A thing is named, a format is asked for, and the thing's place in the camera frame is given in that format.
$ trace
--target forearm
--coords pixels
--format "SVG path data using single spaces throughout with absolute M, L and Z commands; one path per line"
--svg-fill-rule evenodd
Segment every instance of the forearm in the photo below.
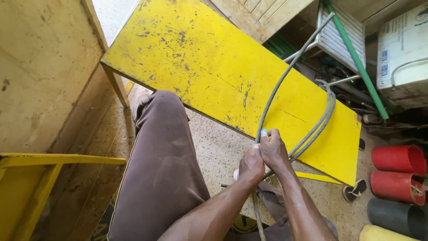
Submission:
M 223 240 L 256 185 L 251 178 L 241 177 L 177 220 L 159 240 Z
M 337 240 L 291 165 L 284 165 L 275 173 L 282 185 L 294 240 Z

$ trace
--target yellow tabletop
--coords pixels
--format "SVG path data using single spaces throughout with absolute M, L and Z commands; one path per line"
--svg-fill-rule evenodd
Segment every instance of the yellow tabletop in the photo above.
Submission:
M 171 90 L 189 108 L 254 138 L 266 102 L 287 64 L 199 0 L 142 1 L 102 63 L 150 89 Z M 317 123 L 327 94 L 292 69 L 266 116 L 292 149 Z M 299 160 L 355 184 L 361 123 L 337 101 L 325 130 Z

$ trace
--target hand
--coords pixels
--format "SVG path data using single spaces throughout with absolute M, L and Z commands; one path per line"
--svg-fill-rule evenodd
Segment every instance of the hand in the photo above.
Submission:
M 242 156 L 239 162 L 239 178 L 249 178 L 258 185 L 264 174 L 265 164 L 260 152 L 260 145 L 254 144 L 254 146 Z
M 262 158 L 266 165 L 274 172 L 278 168 L 291 165 L 288 159 L 287 148 L 279 135 L 278 129 L 270 129 L 261 134 L 260 147 Z

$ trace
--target brown trousers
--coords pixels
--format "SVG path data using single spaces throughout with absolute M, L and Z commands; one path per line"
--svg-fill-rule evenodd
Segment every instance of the brown trousers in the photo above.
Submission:
M 210 199 L 178 96 L 158 90 L 137 110 L 137 139 L 119 189 L 109 241 L 155 241 L 176 220 Z M 277 221 L 268 241 L 291 240 L 281 192 L 267 183 L 257 189 Z M 333 224 L 325 219 L 337 235 Z M 228 233 L 225 240 L 260 240 L 259 233 Z

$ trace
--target green pipe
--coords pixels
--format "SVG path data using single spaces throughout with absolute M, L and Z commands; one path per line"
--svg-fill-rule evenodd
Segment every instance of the green pipe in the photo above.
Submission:
M 354 46 L 351 43 L 351 40 L 348 37 L 348 34 L 346 33 L 345 29 L 343 28 L 342 23 L 340 22 L 339 18 L 337 17 L 336 11 L 334 10 L 333 6 L 331 5 L 331 0 L 324 0 L 324 5 L 327 8 L 328 12 L 333 12 L 335 15 L 333 17 L 333 22 L 336 25 L 337 30 L 339 31 L 340 36 L 343 39 L 343 42 L 345 43 L 346 47 L 348 48 L 349 53 L 351 54 L 352 59 L 355 62 L 355 65 L 357 66 L 358 71 L 360 72 L 361 77 L 364 80 L 364 83 L 367 86 L 367 89 L 369 89 L 370 95 L 372 96 L 374 103 L 377 106 L 377 109 L 379 110 L 380 115 L 384 120 L 389 119 L 388 113 L 385 110 L 385 107 L 383 106 L 379 96 L 377 95 L 376 89 L 373 86 L 372 81 L 370 80 L 369 75 L 367 74 L 363 63 L 361 62 L 360 58 L 357 55 L 357 52 L 354 49 Z

